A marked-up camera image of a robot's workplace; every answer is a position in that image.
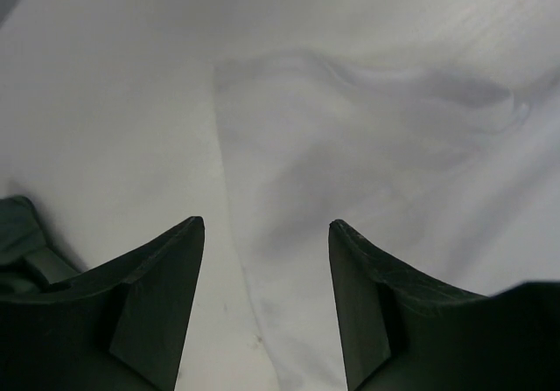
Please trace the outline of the white t shirt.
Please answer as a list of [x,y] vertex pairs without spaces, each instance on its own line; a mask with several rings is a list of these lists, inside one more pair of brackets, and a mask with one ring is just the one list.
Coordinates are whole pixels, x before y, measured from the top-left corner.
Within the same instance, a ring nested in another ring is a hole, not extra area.
[[342,390],[331,221],[559,277],[559,0],[1,0],[1,193],[91,269],[199,215],[181,390]]

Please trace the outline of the grey t shirt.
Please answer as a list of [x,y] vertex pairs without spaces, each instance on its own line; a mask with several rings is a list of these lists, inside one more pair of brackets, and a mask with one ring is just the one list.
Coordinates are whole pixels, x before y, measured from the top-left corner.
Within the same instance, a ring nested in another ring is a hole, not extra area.
[[50,290],[80,271],[54,247],[35,206],[25,196],[1,200],[1,294]]

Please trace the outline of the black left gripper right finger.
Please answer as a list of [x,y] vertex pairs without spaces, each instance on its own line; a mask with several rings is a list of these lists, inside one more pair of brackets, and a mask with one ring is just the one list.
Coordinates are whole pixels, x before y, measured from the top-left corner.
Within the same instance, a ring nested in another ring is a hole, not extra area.
[[351,390],[556,390],[559,285],[485,297],[376,247],[343,220],[329,260]]

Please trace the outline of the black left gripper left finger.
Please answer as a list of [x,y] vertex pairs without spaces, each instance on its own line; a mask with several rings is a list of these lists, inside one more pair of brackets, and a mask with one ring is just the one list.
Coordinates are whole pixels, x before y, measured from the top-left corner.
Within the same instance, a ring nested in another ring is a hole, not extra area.
[[174,389],[204,242],[191,217],[44,292],[3,295],[2,389]]

